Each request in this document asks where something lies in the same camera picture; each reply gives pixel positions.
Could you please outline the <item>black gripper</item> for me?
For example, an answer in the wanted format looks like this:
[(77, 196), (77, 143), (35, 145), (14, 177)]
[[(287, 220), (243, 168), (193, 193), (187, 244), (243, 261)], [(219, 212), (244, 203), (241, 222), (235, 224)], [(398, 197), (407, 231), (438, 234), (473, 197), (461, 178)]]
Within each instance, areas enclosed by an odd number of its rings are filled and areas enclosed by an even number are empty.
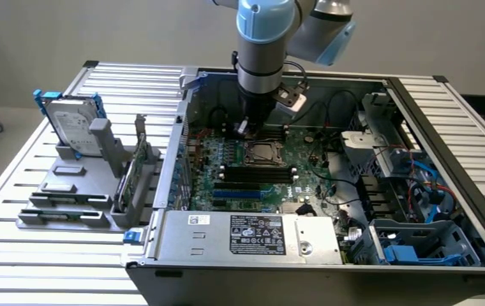
[(233, 132), (240, 138), (252, 138), (261, 130), (268, 120), (277, 100), (277, 90), (264, 94), (256, 94), (239, 90), (239, 102), (241, 105), (241, 119), (235, 122)]

